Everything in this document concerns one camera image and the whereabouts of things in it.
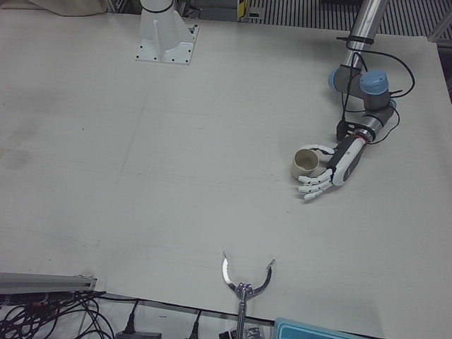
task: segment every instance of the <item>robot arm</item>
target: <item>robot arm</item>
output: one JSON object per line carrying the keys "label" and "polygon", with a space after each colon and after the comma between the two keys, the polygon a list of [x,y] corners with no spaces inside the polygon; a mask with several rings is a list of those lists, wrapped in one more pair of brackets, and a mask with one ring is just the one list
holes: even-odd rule
{"label": "robot arm", "polygon": [[375,141],[380,130],[392,117],[396,103],[391,99],[386,73],[368,71],[362,74],[361,51],[374,42],[388,0],[364,0],[347,40],[344,63],[331,72],[329,86],[346,95],[363,100],[365,113],[359,124],[342,119],[337,127],[339,144],[318,177],[299,177],[298,188],[305,200],[316,198],[332,186],[342,186],[356,168],[368,143]]}

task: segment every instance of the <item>silver metal pole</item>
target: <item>silver metal pole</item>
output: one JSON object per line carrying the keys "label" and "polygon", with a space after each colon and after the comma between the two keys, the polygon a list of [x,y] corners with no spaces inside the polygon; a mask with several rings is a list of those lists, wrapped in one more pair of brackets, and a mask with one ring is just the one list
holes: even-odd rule
{"label": "silver metal pole", "polygon": [[[353,26],[351,35],[375,39],[376,32],[380,27],[384,12],[388,6],[388,1],[389,0],[364,0],[362,2],[361,9],[359,10],[355,25]],[[348,45],[353,49],[360,49],[364,51],[370,48],[369,44],[365,44],[363,42],[348,42]],[[357,57],[353,59],[353,54],[354,52],[348,50],[343,64],[360,69],[362,66],[361,60]]]}

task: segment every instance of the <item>black plug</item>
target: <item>black plug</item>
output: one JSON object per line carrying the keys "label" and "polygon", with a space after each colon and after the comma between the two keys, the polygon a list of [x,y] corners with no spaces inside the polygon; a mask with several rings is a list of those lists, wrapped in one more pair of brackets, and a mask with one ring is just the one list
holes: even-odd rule
{"label": "black plug", "polygon": [[130,313],[126,328],[122,332],[123,334],[134,334],[135,333],[135,323],[133,321],[134,319],[135,319],[135,314]]}
{"label": "black plug", "polygon": [[196,317],[195,323],[193,324],[193,329],[191,330],[191,335],[188,339],[198,339],[198,327],[199,327],[199,317],[201,316],[202,310],[199,310],[198,316]]}
{"label": "black plug", "polygon": [[135,302],[132,312],[129,314],[129,320],[127,321],[126,328],[122,332],[123,334],[134,334],[135,333],[135,310],[138,306],[139,300]]}

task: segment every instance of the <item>metal bracket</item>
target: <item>metal bracket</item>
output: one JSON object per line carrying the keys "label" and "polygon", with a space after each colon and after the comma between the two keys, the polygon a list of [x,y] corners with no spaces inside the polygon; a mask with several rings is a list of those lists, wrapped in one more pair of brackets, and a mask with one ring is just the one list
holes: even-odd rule
{"label": "metal bracket", "polygon": [[140,48],[136,61],[188,66],[193,55],[198,25],[187,26],[173,8],[141,14]]}

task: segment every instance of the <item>power adapter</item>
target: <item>power adapter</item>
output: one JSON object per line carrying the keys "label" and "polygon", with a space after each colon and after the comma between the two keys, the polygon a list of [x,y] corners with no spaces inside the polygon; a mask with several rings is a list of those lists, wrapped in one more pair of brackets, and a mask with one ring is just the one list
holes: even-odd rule
{"label": "power adapter", "polygon": [[162,339],[162,334],[152,332],[135,332],[133,334],[126,334],[122,331],[116,333],[114,339]]}

